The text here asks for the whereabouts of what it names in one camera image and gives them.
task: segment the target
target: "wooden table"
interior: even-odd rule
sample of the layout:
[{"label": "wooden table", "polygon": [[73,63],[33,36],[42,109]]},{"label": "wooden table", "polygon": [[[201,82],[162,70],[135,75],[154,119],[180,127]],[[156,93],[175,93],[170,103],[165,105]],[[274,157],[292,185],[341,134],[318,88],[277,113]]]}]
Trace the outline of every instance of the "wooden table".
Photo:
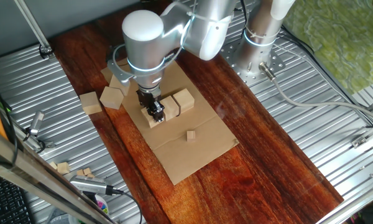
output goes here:
[{"label": "wooden table", "polygon": [[[51,39],[78,95],[101,96],[106,51],[141,8]],[[148,223],[316,223],[343,201],[220,56],[204,62],[183,52],[177,63],[240,144],[174,186],[123,107],[90,115]]]}]

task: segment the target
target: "wooden block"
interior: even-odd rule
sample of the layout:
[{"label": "wooden block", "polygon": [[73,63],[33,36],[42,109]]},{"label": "wooden block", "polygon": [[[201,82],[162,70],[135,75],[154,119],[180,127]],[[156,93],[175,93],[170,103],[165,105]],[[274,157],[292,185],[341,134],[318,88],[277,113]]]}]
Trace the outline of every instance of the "wooden block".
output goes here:
[{"label": "wooden block", "polygon": [[180,115],[180,107],[171,96],[160,100],[160,103],[164,106],[163,112],[166,121],[170,121],[175,116]]},{"label": "wooden block", "polygon": [[186,141],[188,142],[194,142],[196,139],[196,133],[195,131],[187,131],[186,132]]},{"label": "wooden block", "polygon": [[101,112],[97,94],[95,92],[80,95],[81,107],[87,115]]},{"label": "wooden block", "polygon": [[55,170],[58,169],[57,165],[54,162],[50,162],[50,166],[52,166]]},{"label": "wooden block", "polygon": [[91,174],[91,169],[90,168],[84,169],[83,172],[85,173],[85,175]]},{"label": "wooden block", "polygon": [[120,89],[106,86],[99,100],[105,107],[118,110],[123,98],[124,96]]},{"label": "wooden block", "polygon": [[180,107],[180,114],[193,108],[195,105],[195,99],[186,88],[174,94],[173,98]]},{"label": "wooden block", "polygon": [[76,172],[76,175],[85,175],[85,173],[84,173],[83,170],[81,169],[81,170],[78,170],[78,171]]},{"label": "wooden block", "polygon": [[67,162],[62,162],[58,164],[58,172],[60,174],[68,174],[70,170],[69,164]]},{"label": "wooden block", "polygon": [[129,93],[129,86],[124,86],[114,75],[112,76],[111,82],[109,83],[109,87],[118,88],[122,91],[123,96],[127,96]]},{"label": "wooden block", "polygon": [[155,119],[151,115],[148,114],[148,111],[146,108],[142,108],[141,112],[144,115],[144,118],[148,121],[150,128],[153,128],[154,126],[160,124],[159,122],[156,122]]}]

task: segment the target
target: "gray cable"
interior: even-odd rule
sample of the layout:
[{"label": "gray cable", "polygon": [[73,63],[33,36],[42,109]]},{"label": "gray cable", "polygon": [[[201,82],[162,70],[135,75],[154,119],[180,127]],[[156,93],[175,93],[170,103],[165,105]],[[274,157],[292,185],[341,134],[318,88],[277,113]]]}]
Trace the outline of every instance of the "gray cable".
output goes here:
[{"label": "gray cable", "polygon": [[361,106],[357,106],[357,105],[350,104],[350,103],[344,103],[344,102],[298,103],[298,102],[290,99],[288,96],[286,96],[286,94],[280,88],[276,79],[272,80],[272,82],[274,83],[276,89],[278,89],[279,93],[283,96],[283,98],[287,102],[289,102],[289,103],[291,103],[295,106],[302,106],[302,107],[316,107],[316,106],[329,106],[329,105],[346,106],[346,107],[349,107],[349,108],[352,108],[352,109],[355,109],[355,110],[362,111],[363,113],[365,113],[365,114],[367,114],[367,115],[369,115],[373,118],[373,113],[370,112],[369,110],[367,110],[367,109],[365,109]]}]

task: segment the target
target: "metal bracket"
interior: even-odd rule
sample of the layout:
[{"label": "metal bracket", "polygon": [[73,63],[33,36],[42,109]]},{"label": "metal bracket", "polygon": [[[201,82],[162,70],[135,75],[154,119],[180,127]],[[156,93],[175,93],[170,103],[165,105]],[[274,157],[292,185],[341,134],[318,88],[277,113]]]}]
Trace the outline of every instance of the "metal bracket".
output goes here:
[{"label": "metal bracket", "polygon": [[352,146],[354,146],[354,148],[357,148],[361,146],[362,144],[368,142],[372,138],[373,138],[373,128],[366,131],[364,134],[360,135],[358,138],[353,140],[351,144]]},{"label": "metal bracket", "polygon": [[[243,80],[244,83],[246,83],[247,86],[251,86],[265,78],[267,76],[264,72],[261,73],[252,73],[247,72],[245,70],[239,70],[237,66],[233,64],[233,55],[236,47],[240,44],[242,39],[236,40],[230,44],[224,45],[223,48],[220,50],[219,54],[225,58],[227,63],[232,67],[232,69],[237,73],[237,75],[240,76],[240,78]],[[269,67],[270,71],[273,73],[278,73],[285,69],[286,65],[280,59],[280,57],[275,53],[275,51],[271,50],[271,63],[268,63],[267,66]]]}]

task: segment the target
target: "computer keyboard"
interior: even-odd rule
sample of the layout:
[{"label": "computer keyboard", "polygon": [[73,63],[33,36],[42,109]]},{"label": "computer keyboard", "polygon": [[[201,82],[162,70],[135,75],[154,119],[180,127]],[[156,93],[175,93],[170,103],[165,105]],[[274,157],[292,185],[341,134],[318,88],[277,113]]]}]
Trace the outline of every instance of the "computer keyboard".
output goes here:
[{"label": "computer keyboard", "polygon": [[1,177],[0,224],[34,224],[24,191]]}]

